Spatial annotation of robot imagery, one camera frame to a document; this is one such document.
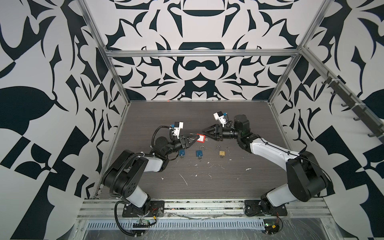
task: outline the wooden table surface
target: wooden table surface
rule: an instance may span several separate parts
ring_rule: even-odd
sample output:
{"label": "wooden table surface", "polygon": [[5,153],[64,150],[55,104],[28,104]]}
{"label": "wooden table surface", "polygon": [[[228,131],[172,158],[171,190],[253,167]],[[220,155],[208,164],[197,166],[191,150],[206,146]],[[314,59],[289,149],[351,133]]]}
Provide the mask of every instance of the wooden table surface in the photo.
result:
{"label": "wooden table surface", "polygon": [[[213,117],[218,111],[228,113],[230,120],[237,114],[246,115],[253,133],[285,147],[265,102],[134,101],[129,107],[113,161],[125,149],[148,153],[153,132],[160,125],[184,122],[180,135],[201,134],[202,129],[218,123]],[[159,136],[169,139],[169,130],[161,129],[156,137]],[[203,151],[200,162],[196,150],[201,145],[206,151]],[[226,152],[225,158],[220,158],[216,146]],[[207,139],[205,143],[196,142],[187,149],[184,158],[169,162],[163,172],[145,172],[139,186],[153,199],[255,198],[285,183],[283,169],[241,149],[235,139],[223,142]],[[103,187],[100,198],[110,198],[108,188]]]}

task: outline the black mounting plate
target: black mounting plate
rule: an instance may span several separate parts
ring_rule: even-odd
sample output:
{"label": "black mounting plate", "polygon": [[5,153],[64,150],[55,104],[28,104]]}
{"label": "black mounting plate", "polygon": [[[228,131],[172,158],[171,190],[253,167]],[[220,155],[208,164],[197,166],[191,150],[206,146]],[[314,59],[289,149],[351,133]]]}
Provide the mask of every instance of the black mounting plate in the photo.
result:
{"label": "black mounting plate", "polygon": [[278,212],[279,216],[287,216],[288,215],[285,204],[283,204],[283,205],[281,205],[281,206],[279,206],[273,210],[270,210],[268,213],[263,214],[261,212],[259,202],[260,202],[260,200],[245,200],[244,201],[245,214],[246,215],[253,215],[255,213],[258,213],[255,216],[265,216],[265,214],[276,216],[277,215],[276,213]]}
{"label": "black mounting plate", "polygon": [[[146,217],[162,217],[164,213],[164,206],[165,202],[164,201],[151,201],[150,207],[149,207],[149,213],[146,215]],[[123,217],[137,217],[137,214],[134,213],[133,211],[133,205],[130,204],[129,206],[124,207],[124,210],[122,212]]]}

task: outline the gold padlock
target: gold padlock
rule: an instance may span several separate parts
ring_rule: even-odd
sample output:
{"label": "gold padlock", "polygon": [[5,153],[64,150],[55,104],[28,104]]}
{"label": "gold padlock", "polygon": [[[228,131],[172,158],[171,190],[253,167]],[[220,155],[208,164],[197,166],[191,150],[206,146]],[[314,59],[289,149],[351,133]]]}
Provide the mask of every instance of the gold padlock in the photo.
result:
{"label": "gold padlock", "polygon": [[220,151],[220,149],[221,149],[220,146],[217,146],[217,147],[216,147],[216,150],[217,150],[217,148],[218,148],[218,150],[219,150],[219,152],[218,152],[219,156],[220,156],[220,157],[224,157],[224,156],[225,156],[225,151]]}

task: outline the black and white patterned panel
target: black and white patterned panel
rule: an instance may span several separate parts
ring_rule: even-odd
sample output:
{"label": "black and white patterned panel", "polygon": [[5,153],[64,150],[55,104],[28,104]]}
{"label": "black and white patterned panel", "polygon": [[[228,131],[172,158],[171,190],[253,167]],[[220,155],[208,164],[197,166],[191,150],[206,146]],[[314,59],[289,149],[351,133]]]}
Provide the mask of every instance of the black and white patterned panel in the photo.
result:
{"label": "black and white patterned panel", "polygon": [[87,0],[111,50],[296,48],[321,0]]}
{"label": "black and white patterned panel", "polygon": [[0,26],[1,239],[65,239],[125,103],[76,1],[0,1]]}
{"label": "black and white patterned panel", "polygon": [[267,100],[289,56],[114,58],[131,100]]}
{"label": "black and white patterned panel", "polygon": [[384,2],[336,0],[310,50],[384,119]]}
{"label": "black and white patterned panel", "polygon": [[384,237],[384,145],[301,57],[274,106],[292,149],[309,151],[331,181],[321,192],[336,223],[358,237]]}

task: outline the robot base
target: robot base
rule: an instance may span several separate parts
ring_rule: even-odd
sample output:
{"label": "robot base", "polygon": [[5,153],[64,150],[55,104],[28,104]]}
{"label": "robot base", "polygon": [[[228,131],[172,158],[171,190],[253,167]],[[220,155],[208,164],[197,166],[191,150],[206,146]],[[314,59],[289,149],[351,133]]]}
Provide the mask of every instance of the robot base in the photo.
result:
{"label": "robot base", "polygon": [[[149,203],[149,213],[146,215],[146,217],[161,217],[162,214],[164,213],[164,201],[150,201]],[[140,208],[138,209],[137,206],[130,204],[126,207],[124,207],[124,210],[122,212],[123,217],[137,217],[138,215],[145,215],[146,212],[143,212],[143,209]]]}
{"label": "robot base", "polygon": [[285,204],[272,208],[269,210],[264,211],[262,210],[262,207],[260,206],[260,201],[261,200],[245,200],[245,214],[246,215],[254,215],[255,216],[265,216],[265,214],[276,216],[276,213],[279,213],[279,216],[287,216],[288,212],[287,209],[285,208]]}

